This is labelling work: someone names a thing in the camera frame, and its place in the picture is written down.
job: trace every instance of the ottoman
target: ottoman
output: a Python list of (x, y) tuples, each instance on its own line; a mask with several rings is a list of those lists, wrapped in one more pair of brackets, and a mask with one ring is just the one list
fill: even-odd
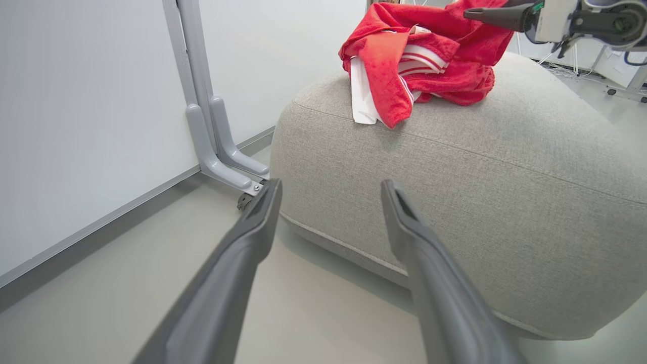
[(647, 287), (647, 168), (543, 67), (506, 53), (488, 97), (435, 98), (389, 130), (353, 122), (348, 75), (299, 94), (272, 177), (298, 234), (406, 285), (380, 182), (401, 182), (494, 313), (529, 336), (584, 339)]

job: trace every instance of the red and white fabric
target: red and white fabric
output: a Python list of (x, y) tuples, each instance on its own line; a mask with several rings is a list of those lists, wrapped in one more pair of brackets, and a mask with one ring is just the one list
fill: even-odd
[(353, 116), (362, 124), (379, 119), (392, 129), (411, 115), (414, 102), (432, 96), (462, 106), (483, 100), (512, 32), (465, 19), (463, 12), (506, 2), (461, 0), (445, 9), (371, 5), (339, 51), (356, 89)]

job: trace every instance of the caster wheel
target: caster wheel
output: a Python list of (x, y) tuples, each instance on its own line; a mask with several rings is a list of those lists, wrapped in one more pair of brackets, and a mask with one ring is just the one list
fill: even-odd
[(254, 197), (250, 194), (242, 194), (238, 198), (238, 206), (236, 206), (240, 211), (245, 211), (247, 205), (254, 200)]

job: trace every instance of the floor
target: floor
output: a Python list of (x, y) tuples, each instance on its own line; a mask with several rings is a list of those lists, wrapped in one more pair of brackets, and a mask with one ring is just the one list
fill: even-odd
[[(647, 143), (647, 105), (565, 83)], [(269, 148), (254, 157), (269, 163)], [(0, 291), (0, 362), (125, 363), (234, 224), (238, 193), (197, 174)], [(643, 363), (647, 298), (589, 340), (520, 340), (531, 364)], [(237, 363), (425, 363), (410, 294), (291, 233), (260, 265)]]

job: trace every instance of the red cloth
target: red cloth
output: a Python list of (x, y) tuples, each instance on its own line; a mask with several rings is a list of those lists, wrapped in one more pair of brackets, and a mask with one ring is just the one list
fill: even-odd
[[(445, 9), (430, 6), (374, 3), (344, 43), (339, 57), (350, 73), (350, 59), (359, 56), (366, 66), (375, 107), (384, 124), (393, 129), (411, 116), (410, 91), (421, 91), (417, 102), (432, 94), (467, 106), (485, 98), (494, 86), (495, 65), (513, 32), (465, 19), (469, 8), (497, 8), (507, 0), (461, 0)], [(409, 34), (413, 26), (431, 33)], [(418, 45), (449, 62), (444, 73), (398, 75), (405, 46)]]

